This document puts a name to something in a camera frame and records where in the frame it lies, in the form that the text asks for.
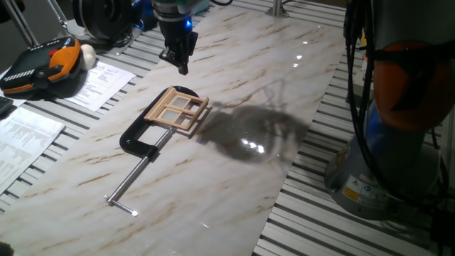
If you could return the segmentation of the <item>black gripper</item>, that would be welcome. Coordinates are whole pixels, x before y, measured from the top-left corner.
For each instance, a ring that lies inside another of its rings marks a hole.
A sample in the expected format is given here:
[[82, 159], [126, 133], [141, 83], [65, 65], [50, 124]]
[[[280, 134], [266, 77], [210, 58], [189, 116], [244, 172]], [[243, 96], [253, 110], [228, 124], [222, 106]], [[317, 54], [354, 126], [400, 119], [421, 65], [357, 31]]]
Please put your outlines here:
[[165, 48], [159, 54], [161, 60], [178, 67], [181, 75], [188, 74], [188, 59], [193, 55], [198, 34], [193, 32], [191, 13], [180, 14], [154, 12], [159, 20]]

